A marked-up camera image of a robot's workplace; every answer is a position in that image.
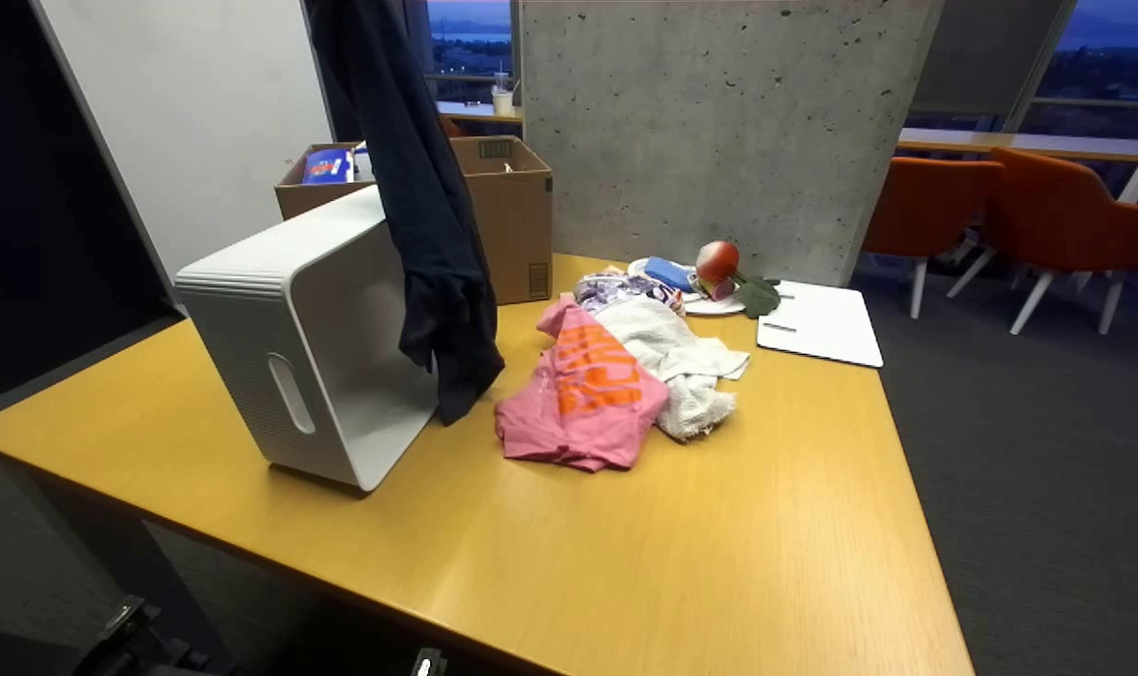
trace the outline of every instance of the white box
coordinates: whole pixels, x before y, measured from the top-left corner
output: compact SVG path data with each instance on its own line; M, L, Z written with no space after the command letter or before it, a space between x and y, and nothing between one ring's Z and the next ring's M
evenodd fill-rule
M373 494L437 410L437 381L397 353L378 189L183 266L178 293L274 466Z

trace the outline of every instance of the hanging jacket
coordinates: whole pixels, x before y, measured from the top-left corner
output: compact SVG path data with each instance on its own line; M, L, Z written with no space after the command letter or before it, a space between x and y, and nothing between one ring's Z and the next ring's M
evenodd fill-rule
M402 353L459 422L499 375L494 297L441 110L387 0L305 0L339 138L368 138L404 266Z

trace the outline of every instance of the orange chair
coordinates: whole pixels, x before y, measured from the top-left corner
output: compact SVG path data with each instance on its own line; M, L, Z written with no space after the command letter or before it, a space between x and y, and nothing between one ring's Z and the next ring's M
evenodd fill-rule
M909 317L919 317L926 259L955 247L984 209L996 161L894 159L880 191L865 251L915 259Z
M1010 336L1020 336L1055 274L1103 271L1112 287L1095 336L1109 336L1123 297L1123 274L1138 271L1138 208L1115 203L1100 176L1076 161L1006 148L988 159L1001 167L1001 176L984 219L984 251L945 297L958 297L988 259L1010 256L1041 271L1041 281L1010 326Z

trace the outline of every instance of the window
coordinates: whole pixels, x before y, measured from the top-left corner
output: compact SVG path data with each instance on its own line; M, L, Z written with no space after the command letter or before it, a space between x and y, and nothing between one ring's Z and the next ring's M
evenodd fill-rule
M514 74L514 0L428 0L441 100L492 100Z
M1020 133L1138 138L1138 0L1076 0Z

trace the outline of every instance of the pink cloth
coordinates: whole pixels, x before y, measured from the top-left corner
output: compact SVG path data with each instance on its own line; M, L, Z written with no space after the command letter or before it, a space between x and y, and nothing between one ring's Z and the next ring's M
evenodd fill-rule
M587 475L640 461L668 388L579 303L552 303L541 322L552 351L536 360L532 385L494 406L502 460L564 461Z

